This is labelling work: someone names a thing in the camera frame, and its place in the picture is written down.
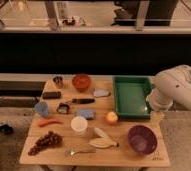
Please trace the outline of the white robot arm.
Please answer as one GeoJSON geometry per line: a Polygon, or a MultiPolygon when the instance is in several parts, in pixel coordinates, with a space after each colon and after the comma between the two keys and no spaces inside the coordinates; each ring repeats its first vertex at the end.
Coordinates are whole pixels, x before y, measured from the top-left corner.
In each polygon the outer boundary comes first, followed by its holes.
{"type": "Polygon", "coordinates": [[[179,65],[157,73],[147,101],[154,111],[167,111],[176,101],[191,111],[191,66],[179,65]]]}

